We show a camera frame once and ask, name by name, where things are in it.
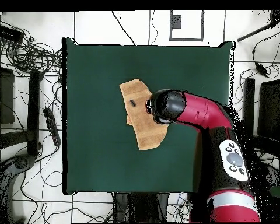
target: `silver band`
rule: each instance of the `silver band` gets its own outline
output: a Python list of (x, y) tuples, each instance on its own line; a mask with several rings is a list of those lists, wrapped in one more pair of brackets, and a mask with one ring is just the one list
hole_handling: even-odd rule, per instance
[(238, 193), (238, 192), (223, 192), (220, 194), (216, 194), (207, 200), (207, 203), (213, 200), (214, 208), (222, 207), (222, 206), (241, 206), (252, 209), (258, 214), (255, 201), (249, 197), (248, 195)]

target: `green tabletop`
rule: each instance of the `green tabletop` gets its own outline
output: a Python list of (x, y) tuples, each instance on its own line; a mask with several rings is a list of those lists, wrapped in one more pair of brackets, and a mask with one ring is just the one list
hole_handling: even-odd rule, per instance
[(221, 47), (67, 43), (68, 193), (191, 191), (197, 133), (171, 124), (156, 149), (139, 151), (119, 84), (187, 90), (228, 103), (230, 52)]

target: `black border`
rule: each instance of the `black border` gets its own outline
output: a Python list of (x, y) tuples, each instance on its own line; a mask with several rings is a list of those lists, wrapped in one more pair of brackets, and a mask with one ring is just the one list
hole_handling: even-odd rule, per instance
[(200, 38), (172, 38), (172, 29), (173, 29), (173, 10), (170, 11), (170, 30), (169, 30), (169, 41), (203, 41), (204, 39), (204, 10), (201, 11), (201, 30), (200, 30)]

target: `cable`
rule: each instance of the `cable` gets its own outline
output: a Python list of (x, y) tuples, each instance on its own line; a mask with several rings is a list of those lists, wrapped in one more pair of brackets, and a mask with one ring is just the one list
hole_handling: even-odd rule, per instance
[[(152, 14), (152, 26), (153, 26), (153, 28), (156, 30), (156, 27), (155, 27), (155, 25), (153, 24), (153, 17), (155, 16), (155, 10), (153, 11), (153, 14)], [(158, 37), (158, 31), (156, 30), (156, 37), (155, 37), (155, 40), (152, 42), (152, 44), (154, 43), (154, 42), (156, 42), (156, 38)]]
[(38, 206), (38, 204), (37, 204), (37, 202), (36, 202), (35, 200), (33, 200), (32, 198), (28, 197), (28, 196), (24, 193), (24, 191), (23, 191), (23, 184), (24, 184), (24, 182), (25, 182), (25, 179), (26, 179), (26, 172), (24, 172), (24, 179), (23, 179), (23, 181), (22, 181), (20, 190), (21, 190), (22, 194), (23, 194), (26, 198), (28, 198), (29, 200), (31, 200), (32, 202), (34, 202), (34, 203), (36, 204), (36, 209), (34, 210), (33, 214), (31, 215), (31, 217), (30, 217), (29, 220), (28, 220), (28, 223), (27, 223), (27, 224), (29, 224), (29, 222), (30, 222), (31, 219), (32, 219), (32, 216), (36, 213), (36, 211), (37, 211), (37, 209), (39, 208), (39, 206)]
[(130, 35), (128, 35), (128, 33), (124, 30), (123, 26), (121, 25), (120, 21), (117, 19), (116, 15), (114, 14), (114, 11), (112, 11), (112, 15), (115, 17), (116, 21), (118, 22), (118, 24), (120, 25), (121, 29), (124, 31), (124, 33), (129, 37), (129, 39), (132, 41), (133, 45), (136, 45), (135, 42), (132, 40), (132, 38), (130, 37)]
[(256, 51), (256, 47), (257, 47), (261, 42), (263, 42), (263, 41), (265, 41), (265, 40), (268, 40), (268, 39), (270, 39), (270, 38), (273, 38), (273, 37), (275, 37), (275, 36), (277, 36), (277, 35), (279, 35), (279, 34), (280, 34), (280, 32), (275, 33), (274, 35), (272, 35), (272, 36), (270, 36), (270, 37), (268, 37), (268, 38), (264, 38), (264, 39), (260, 40), (258, 43), (256, 43), (256, 45), (255, 45), (254, 48), (252, 49), (252, 58), (253, 58), (253, 61), (254, 61), (255, 65), (256, 65), (256, 70), (257, 70), (260, 74), (262, 74), (263, 76), (268, 77), (268, 78), (271, 78), (271, 79), (276, 78), (276, 77), (279, 75), (279, 72), (280, 72), (279, 67), (276, 66), (276, 65), (274, 65), (275, 59), (276, 59), (277, 54), (278, 54), (278, 51), (279, 51), (280, 42), (279, 42), (278, 47), (277, 47), (277, 51), (276, 51), (275, 58), (274, 58), (274, 60), (273, 60), (273, 62), (272, 62), (272, 65), (271, 65), (274, 69), (276, 69), (276, 67), (277, 67), (276, 70), (278, 71), (278, 74), (277, 74), (277, 76), (275, 76), (275, 77), (269, 77), (269, 76), (267, 76), (267, 75), (270, 75), (270, 73), (267, 72), (266, 68), (265, 68), (263, 65), (261, 65), (261, 64), (259, 64), (258, 62), (255, 61), (254, 54), (255, 54), (255, 51)]

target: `red robot arm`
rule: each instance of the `red robot arm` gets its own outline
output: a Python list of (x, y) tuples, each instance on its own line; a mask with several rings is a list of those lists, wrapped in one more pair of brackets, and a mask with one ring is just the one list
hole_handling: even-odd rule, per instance
[(194, 127), (202, 139), (199, 199), (192, 202), (190, 222), (260, 222), (233, 122), (220, 104), (165, 89), (151, 95), (146, 110), (158, 124)]

